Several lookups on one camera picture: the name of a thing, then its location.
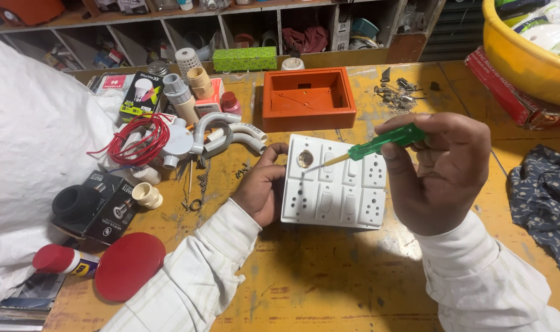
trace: hand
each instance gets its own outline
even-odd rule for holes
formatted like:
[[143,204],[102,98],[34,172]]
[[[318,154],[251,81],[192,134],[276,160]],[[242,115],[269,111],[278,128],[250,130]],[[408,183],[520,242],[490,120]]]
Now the hand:
[[455,113],[408,114],[374,131],[380,135],[411,122],[426,132],[425,140],[410,146],[417,152],[417,172],[404,147],[388,143],[380,149],[394,212],[416,234],[446,233],[461,224],[487,180],[489,127]]
[[280,216],[286,166],[274,165],[279,154],[288,154],[288,144],[270,144],[231,196],[261,227]]

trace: orange electrical box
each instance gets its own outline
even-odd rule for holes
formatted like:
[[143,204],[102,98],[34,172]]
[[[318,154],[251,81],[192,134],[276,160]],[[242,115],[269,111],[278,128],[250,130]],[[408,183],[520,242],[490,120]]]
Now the orange electrical box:
[[12,26],[50,22],[65,11],[61,0],[0,0],[0,16]]
[[266,72],[263,131],[352,128],[356,104],[345,67]]

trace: switch board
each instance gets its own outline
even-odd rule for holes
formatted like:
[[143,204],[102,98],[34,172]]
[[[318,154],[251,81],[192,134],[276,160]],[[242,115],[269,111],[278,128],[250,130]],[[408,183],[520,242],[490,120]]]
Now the switch board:
[[303,174],[298,156],[313,155],[310,167],[347,154],[352,146],[292,134],[286,165],[282,214],[284,223],[380,229],[385,210],[386,164],[378,154],[346,160]]

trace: green screwdriver handle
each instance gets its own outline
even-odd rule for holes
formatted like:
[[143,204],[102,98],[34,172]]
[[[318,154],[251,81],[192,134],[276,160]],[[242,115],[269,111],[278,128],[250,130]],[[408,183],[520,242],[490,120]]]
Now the green screwdriver handle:
[[350,159],[357,161],[364,158],[365,155],[369,155],[371,153],[380,154],[380,147],[382,147],[385,143],[393,142],[404,147],[405,145],[423,140],[425,136],[426,133],[416,127],[412,122],[402,126],[401,128],[381,134],[373,138],[368,143],[354,145],[348,150],[348,154],[350,155]]

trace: tester screwdriver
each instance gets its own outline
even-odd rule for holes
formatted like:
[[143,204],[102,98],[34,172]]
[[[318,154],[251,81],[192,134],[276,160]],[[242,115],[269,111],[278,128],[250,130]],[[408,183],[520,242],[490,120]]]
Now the tester screwdriver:
[[401,128],[397,128],[389,132],[383,133],[373,138],[368,143],[354,145],[353,147],[350,147],[347,154],[344,154],[337,158],[333,158],[332,160],[328,160],[321,165],[309,168],[303,171],[303,174],[306,172],[317,170],[321,167],[336,164],[344,160],[352,159],[353,161],[358,161],[364,158],[364,156],[372,153],[380,154],[380,147],[382,147],[383,144],[385,143],[392,142],[404,147],[405,145],[409,145],[411,143],[415,143],[420,140],[423,140],[425,136],[426,133],[423,130],[416,127],[415,124],[412,122],[410,124],[406,124],[402,126]]

